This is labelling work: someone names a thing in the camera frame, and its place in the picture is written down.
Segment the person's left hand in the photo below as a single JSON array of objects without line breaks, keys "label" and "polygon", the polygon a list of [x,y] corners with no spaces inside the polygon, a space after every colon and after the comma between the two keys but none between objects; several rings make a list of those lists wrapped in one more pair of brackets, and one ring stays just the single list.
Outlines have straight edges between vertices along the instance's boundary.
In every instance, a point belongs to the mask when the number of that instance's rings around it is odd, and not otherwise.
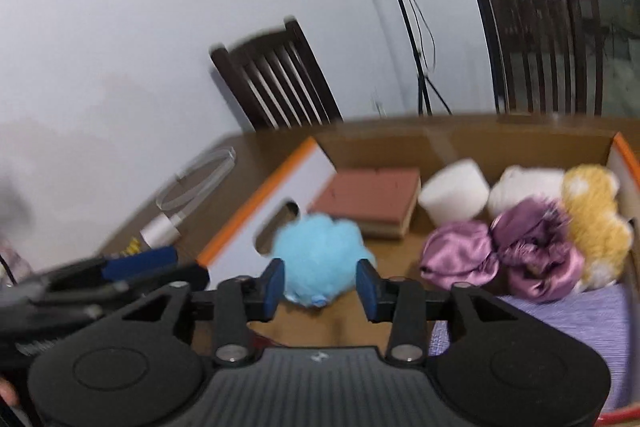
[{"label": "person's left hand", "polygon": [[4,378],[0,378],[0,395],[9,407],[17,407],[20,404],[14,387]]}]

